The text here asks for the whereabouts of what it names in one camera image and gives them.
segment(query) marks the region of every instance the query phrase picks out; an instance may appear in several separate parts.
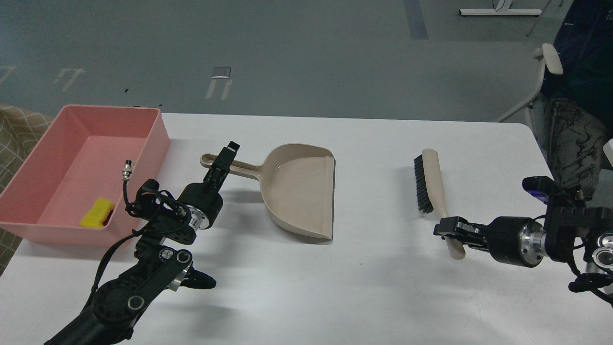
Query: checkered fabric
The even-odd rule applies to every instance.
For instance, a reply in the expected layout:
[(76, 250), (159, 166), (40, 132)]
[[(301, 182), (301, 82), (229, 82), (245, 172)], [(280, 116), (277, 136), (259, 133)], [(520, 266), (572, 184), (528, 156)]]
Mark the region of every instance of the checkered fabric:
[[(53, 117), (0, 104), (0, 193), (45, 133)], [(0, 275), (21, 238), (0, 229)]]

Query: connector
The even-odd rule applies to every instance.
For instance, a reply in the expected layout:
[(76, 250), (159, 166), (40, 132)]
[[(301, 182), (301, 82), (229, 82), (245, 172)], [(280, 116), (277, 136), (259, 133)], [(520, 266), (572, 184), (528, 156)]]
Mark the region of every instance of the connector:
[(132, 161), (126, 160), (126, 165), (123, 166), (123, 180), (129, 181), (130, 175), (132, 175)]

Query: gray floor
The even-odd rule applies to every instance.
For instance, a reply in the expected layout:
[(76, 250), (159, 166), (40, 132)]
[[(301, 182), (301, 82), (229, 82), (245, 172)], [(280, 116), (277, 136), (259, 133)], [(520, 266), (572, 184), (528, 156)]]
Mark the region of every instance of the gray floor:
[[(459, 15), (489, 0), (3, 1), (0, 103), (492, 121), (533, 88), (532, 51), (571, 2), (527, 37), (535, 17)], [(231, 83), (212, 89), (215, 66)]]

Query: brush handle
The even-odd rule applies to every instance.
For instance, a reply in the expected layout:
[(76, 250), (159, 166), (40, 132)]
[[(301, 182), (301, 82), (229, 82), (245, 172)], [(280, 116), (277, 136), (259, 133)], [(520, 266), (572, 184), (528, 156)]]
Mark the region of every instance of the brush handle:
[[(425, 149), (422, 151), (422, 159), (428, 198), (438, 217), (447, 218), (449, 217), (449, 211), (447, 211), (447, 202), (445, 201), (445, 189), (443, 188), (441, 165), (438, 162), (438, 152), (433, 149)], [(466, 251), (460, 241), (445, 237), (445, 243), (447, 243), (447, 249), (449, 249), (449, 255), (452, 258), (461, 260), (466, 257)]]

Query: hand brush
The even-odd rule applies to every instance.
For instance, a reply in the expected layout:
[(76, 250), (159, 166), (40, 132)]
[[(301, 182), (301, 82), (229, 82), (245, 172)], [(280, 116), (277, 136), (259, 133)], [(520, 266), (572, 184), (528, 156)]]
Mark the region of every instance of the hand brush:
[[(449, 217), (438, 153), (433, 149), (425, 149), (413, 162), (419, 210), (426, 214), (436, 211), (439, 218)], [(445, 237), (445, 242), (452, 258), (461, 260), (466, 256), (466, 251), (460, 241)]]

